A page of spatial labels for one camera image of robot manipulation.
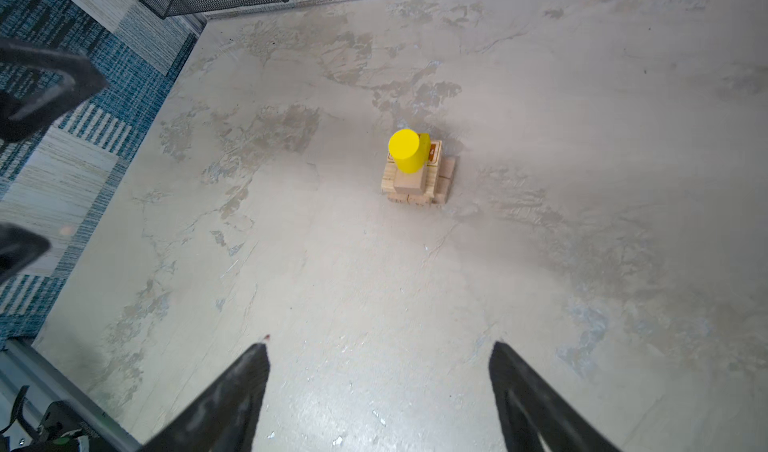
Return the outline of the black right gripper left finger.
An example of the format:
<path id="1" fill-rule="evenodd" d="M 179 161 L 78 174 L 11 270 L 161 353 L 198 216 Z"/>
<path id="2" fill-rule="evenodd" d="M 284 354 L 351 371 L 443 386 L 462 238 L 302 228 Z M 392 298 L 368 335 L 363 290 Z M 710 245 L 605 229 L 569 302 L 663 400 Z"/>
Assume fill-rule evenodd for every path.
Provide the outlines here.
<path id="1" fill-rule="evenodd" d="M 270 373 L 267 346 L 245 350 L 144 451 L 250 451 Z"/>

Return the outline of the yellow window toy cube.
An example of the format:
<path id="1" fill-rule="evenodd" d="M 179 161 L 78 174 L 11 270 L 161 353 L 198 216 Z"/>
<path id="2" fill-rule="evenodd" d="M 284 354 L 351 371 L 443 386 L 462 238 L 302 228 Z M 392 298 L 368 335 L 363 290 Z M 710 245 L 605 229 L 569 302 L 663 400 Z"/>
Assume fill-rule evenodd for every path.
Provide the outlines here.
<path id="1" fill-rule="evenodd" d="M 421 160 L 422 164 L 426 164 L 429 162 L 429 157 L 430 157 L 431 138 L 426 133 L 419 134 L 418 137 L 419 137 L 418 157 Z"/>

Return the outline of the patterned wood block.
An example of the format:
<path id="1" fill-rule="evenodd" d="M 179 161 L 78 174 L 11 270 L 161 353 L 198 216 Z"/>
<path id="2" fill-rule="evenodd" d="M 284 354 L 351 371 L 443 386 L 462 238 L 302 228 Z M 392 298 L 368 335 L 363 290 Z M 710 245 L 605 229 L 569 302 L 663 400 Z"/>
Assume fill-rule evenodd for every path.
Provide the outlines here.
<path id="1" fill-rule="evenodd" d="M 435 140 L 430 144 L 428 153 L 428 160 L 426 165 L 428 167 L 438 167 L 442 156 L 442 141 Z"/>

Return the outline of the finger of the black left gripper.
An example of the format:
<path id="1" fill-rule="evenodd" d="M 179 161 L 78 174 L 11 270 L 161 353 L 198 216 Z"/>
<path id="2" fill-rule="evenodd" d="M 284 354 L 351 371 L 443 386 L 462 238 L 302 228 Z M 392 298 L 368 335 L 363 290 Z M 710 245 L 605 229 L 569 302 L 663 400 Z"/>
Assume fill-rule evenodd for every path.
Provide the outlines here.
<path id="1" fill-rule="evenodd" d="M 45 237 L 10 223 L 1 224 L 2 284 L 43 256 L 51 247 Z"/>
<path id="2" fill-rule="evenodd" d="M 1 141 L 20 143 L 45 131 L 58 118 L 109 87 L 106 78 L 84 56 L 3 38 L 1 62 L 51 72 L 59 81 L 23 98 L 1 93 Z"/>

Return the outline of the yellow cylinder block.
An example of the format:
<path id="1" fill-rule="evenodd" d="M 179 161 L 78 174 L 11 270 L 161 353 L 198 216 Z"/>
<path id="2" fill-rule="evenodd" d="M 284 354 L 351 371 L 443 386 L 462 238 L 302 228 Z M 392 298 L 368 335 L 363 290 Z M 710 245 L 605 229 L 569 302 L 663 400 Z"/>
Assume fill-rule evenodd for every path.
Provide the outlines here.
<path id="1" fill-rule="evenodd" d="M 418 135 L 413 130 L 402 129 L 393 134 L 388 143 L 388 152 L 396 168 L 407 174 L 417 172 L 426 165 L 418 157 Z"/>

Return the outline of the small square wood block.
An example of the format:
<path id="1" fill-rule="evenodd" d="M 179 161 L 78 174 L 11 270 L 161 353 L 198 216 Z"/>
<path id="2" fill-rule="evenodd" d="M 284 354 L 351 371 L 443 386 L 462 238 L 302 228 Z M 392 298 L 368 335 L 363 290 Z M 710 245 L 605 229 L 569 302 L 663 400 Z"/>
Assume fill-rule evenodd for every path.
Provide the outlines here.
<path id="1" fill-rule="evenodd" d="M 422 167 L 414 173 L 404 173 L 397 169 L 393 180 L 393 188 L 397 194 L 422 196 L 426 192 L 427 167 Z"/>

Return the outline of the light wood block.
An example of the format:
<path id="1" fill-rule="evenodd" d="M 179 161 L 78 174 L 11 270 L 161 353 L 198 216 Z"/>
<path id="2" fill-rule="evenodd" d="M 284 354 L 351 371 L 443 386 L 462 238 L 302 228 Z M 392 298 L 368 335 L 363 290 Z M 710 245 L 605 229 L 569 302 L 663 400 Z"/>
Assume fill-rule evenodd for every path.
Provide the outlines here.
<path id="1" fill-rule="evenodd" d="M 426 184 L 426 192 L 423 195 L 426 195 L 428 197 L 434 198 L 434 191 L 435 191 L 435 185 L 437 181 L 438 176 L 438 169 L 440 167 L 440 164 L 438 167 L 427 167 L 427 184 Z M 392 160 L 388 160 L 384 169 L 382 181 L 381 181 L 381 189 L 383 193 L 396 193 L 393 188 L 393 180 L 395 177 L 395 171 L 397 170 L 395 163 Z"/>

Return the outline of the aluminium front rail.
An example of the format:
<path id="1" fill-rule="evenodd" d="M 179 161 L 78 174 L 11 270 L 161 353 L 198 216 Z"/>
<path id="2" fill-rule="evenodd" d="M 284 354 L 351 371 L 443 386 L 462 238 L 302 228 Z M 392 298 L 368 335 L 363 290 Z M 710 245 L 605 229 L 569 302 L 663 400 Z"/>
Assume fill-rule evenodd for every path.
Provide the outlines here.
<path id="1" fill-rule="evenodd" d="M 142 445 L 23 339 L 1 350 L 3 451 L 138 451 Z"/>

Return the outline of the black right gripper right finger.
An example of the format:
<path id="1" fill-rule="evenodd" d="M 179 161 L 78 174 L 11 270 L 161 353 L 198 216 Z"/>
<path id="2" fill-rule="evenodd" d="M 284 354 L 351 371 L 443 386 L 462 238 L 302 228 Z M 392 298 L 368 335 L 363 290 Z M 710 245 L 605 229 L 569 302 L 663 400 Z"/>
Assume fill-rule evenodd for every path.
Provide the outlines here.
<path id="1" fill-rule="evenodd" d="M 618 452 L 508 344 L 494 343 L 489 374 L 508 451 Z"/>

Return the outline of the plain wood block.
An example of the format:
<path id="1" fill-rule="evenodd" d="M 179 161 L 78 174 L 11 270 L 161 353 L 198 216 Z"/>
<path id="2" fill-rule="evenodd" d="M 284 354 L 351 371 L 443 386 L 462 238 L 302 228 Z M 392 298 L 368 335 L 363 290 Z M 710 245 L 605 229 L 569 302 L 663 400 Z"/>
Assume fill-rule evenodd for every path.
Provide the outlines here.
<path id="1" fill-rule="evenodd" d="M 413 205 L 418 207 L 429 207 L 433 204 L 433 199 L 426 195 L 390 193 L 387 195 L 387 199 L 392 203 Z"/>
<path id="2" fill-rule="evenodd" d="M 433 202 L 445 205 L 453 182 L 457 160 L 455 157 L 445 157 L 441 160 L 435 185 Z"/>

